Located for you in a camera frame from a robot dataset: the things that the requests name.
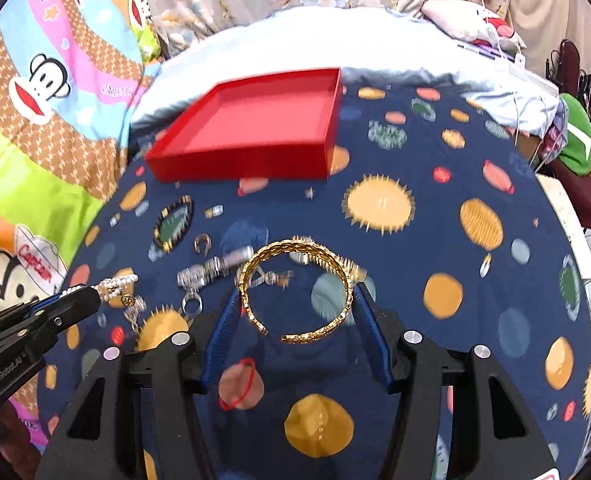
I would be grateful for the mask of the gold woven bangle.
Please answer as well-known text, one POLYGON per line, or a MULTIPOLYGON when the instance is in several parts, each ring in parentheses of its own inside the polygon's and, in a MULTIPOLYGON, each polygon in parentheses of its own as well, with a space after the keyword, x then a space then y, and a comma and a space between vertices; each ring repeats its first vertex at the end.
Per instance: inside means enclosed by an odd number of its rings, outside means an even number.
POLYGON ((261 247, 241 266, 241 313, 262 336, 281 328, 283 344, 314 344, 353 321, 353 287, 366 272, 311 237, 261 247))

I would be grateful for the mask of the silver metal wristwatch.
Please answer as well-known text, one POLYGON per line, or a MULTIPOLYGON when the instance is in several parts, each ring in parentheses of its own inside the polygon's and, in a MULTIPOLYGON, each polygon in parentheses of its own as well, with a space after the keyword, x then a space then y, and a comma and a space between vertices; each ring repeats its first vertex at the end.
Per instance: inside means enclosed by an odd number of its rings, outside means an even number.
POLYGON ((252 246, 240 247, 223 257, 215 256, 203 263, 194 264, 176 275, 177 285, 184 289, 200 289, 210 283, 235 273, 254 255, 252 246))

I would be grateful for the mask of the silver hoop earring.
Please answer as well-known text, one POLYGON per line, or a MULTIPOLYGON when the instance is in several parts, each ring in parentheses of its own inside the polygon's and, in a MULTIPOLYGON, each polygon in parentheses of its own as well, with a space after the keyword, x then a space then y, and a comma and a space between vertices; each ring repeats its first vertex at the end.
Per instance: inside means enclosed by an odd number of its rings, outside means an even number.
POLYGON ((209 234, 200 233, 194 238, 192 245, 196 254, 207 256, 212 248, 212 240, 209 234))

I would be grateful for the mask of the navy planet print cloth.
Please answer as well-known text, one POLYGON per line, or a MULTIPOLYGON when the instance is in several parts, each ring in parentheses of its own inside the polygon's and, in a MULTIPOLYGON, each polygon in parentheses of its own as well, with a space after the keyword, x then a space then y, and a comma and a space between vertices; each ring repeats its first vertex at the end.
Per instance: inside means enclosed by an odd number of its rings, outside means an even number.
MULTIPOLYGON (((131 350, 150 313, 183 307, 179 270, 242 246, 305 235, 366 272, 376 304, 455 350, 486 344, 541 426, 562 478, 583 453, 591 408, 591 317, 568 237, 535 173, 483 110, 441 92, 346 90, 325 181, 159 181, 135 157, 76 254, 71 283, 138 275, 147 311, 105 306, 47 356, 38 386, 55 429, 100 351, 131 350), (207 233, 209 255, 194 251, 207 233)), ((223 479, 370 479, 395 403, 378 388, 354 324, 318 344, 281 344, 241 323, 230 362, 256 361, 265 392, 247 411, 199 402, 223 479)))

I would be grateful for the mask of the red shallow tray box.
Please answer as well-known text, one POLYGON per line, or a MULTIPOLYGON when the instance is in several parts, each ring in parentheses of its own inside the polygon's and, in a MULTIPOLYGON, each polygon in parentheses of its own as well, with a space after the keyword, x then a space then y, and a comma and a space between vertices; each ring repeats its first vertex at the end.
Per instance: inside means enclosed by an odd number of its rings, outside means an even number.
POLYGON ((217 84, 146 154, 161 182, 326 180, 342 98, 341 70, 298 70, 217 84))

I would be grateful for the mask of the colourful monkey cartoon blanket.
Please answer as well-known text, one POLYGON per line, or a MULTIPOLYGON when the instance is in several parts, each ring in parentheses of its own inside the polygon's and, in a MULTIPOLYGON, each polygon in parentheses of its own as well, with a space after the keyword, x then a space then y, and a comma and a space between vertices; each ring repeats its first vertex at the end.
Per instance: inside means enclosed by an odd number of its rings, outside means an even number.
POLYGON ((0 311, 61 289, 123 174, 160 53, 147 0, 0 9, 0 311))

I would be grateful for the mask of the green fabric bundle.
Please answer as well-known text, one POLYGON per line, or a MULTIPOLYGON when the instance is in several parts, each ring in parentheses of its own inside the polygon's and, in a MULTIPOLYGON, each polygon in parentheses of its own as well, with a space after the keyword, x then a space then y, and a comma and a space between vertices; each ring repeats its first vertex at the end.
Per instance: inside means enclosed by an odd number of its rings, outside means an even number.
POLYGON ((561 93, 560 101, 568 109, 567 144, 558 159, 578 176, 591 173, 591 120, 583 105, 574 96, 561 93))

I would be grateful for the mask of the light blue bedsheet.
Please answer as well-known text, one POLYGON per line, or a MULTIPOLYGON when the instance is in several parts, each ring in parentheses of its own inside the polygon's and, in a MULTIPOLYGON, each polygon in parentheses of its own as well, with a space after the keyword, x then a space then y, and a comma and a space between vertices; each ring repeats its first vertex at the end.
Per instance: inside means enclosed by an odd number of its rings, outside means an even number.
POLYGON ((221 82, 340 68, 346 84, 396 84, 454 91, 503 126, 542 133, 559 99, 528 70, 491 60, 426 20, 382 8, 302 6, 197 42, 161 66, 131 118, 145 133, 175 118, 221 82))

